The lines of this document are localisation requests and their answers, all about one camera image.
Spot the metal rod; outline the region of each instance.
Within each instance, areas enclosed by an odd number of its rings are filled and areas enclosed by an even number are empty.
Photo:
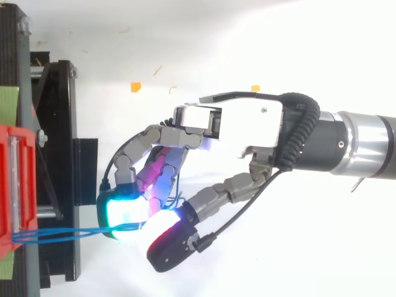
[[[39,79],[41,74],[43,73],[44,66],[33,66],[30,67],[30,78],[31,79]]]
[[[52,206],[38,206],[37,218],[56,218],[54,208]]]

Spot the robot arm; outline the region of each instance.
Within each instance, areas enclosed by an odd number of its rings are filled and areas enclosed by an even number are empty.
[[[177,107],[173,125],[148,127],[114,157],[116,189],[137,184],[135,188],[142,192],[153,184],[148,198],[150,215],[163,208],[189,149],[205,146],[210,150],[220,144],[236,157],[252,155],[252,160],[249,173],[199,191],[176,210],[179,221],[165,229],[147,251],[147,258],[159,272],[211,245],[282,172],[295,168],[361,179],[396,179],[396,119],[320,112],[313,99],[301,94],[237,92],[201,98],[200,104]],[[136,176],[133,164],[153,144],[161,147],[152,152]],[[279,171],[272,174],[274,167]],[[101,197],[107,192],[98,198],[98,217],[103,216],[104,208],[99,205],[108,199]],[[225,226],[199,238],[196,224],[215,215],[228,202],[246,200],[248,203]]]

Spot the wire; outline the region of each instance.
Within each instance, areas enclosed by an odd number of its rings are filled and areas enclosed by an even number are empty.
[[[224,230],[226,230],[229,226],[232,225],[248,208],[257,200],[257,198],[263,193],[266,187],[269,186],[275,178],[280,176],[284,171],[279,170],[275,174],[273,174],[260,188],[259,190],[253,195],[253,197],[241,208],[239,212],[237,212],[232,218],[230,218],[223,226],[221,226],[216,232],[214,232],[215,236],[218,236]]]
[[[107,179],[108,175],[110,173],[110,169],[113,166],[113,160],[115,158],[115,156],[124,148],[126,147],[126,145],[131,142],[132,140],[134,140],[137,136],[141,135],[144,131],[139,132],[138,134],[136,134],[134,137],[130,138],[129,140],[127,140],[124,144],[122,144],[122,146],[120,146],[117,150],[117,152],[113,155],[113,157],[111,158],[109,164],[107,165],[106,171],[105,171],[105,175],[103,176],[103,179]]]
[[[18,233],[12,234],[12,242],[22,243],[22,244],[60,243],[60,242],[72,241],[84,237],[89,237],[99,233],[106,233],[112,231],[135,231],[135,230],[139,230],[142,226],[144,226],[144,224],[145,222],[127,223],[115,227],[104,227],[104,228],[48,228],[48,229],[20,231]],[[54,236],[54,235],[60,235],[62,233],[74,233],[74,232],[86,232],[87,234],[68,236],[64,238],[42,239],[38,241],[28,240],[42,236]]]
[[[180,171],[178,174],[178,179],[176,181],[176,196],[175,198],[168,198],[168,201],[171,200],[171,204],[164,206],[164,209],[170,209],[174,204],[176,204],[175,207],[177,207],[177,204],[180,200],[180,196],[182,192],[179,192],[179,181],[180,181]]]

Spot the bolt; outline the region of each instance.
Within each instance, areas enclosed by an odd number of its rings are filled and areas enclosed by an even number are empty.
[[[29,24],[27,22],[27,17],[22,17],[18,23],[18,31],[26,36],[30,34]]]
[[[48,141],[48,136],[45,135],[43,130],[37,132],[37,141],[40,147],[44,147],[45,143]]]
[[[70,69],[70,76],[72,79],[76,79],[79,76],[79,70],[76,67]]]

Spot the metal cylinder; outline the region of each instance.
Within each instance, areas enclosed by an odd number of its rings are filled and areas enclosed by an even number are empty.
[[[385,122],[378,116],[346,111],[338,114],[345,124],[348,142],[343,158],[331,173],[360,178],[376,177],[388,155],[389,136]]]
[[[38,206],[37,207],[38,218],[56,218],[54,208],[52,206]]]
[[[30,78],[39,79],[43,73],[44,66],[32,66],[30,67]]]

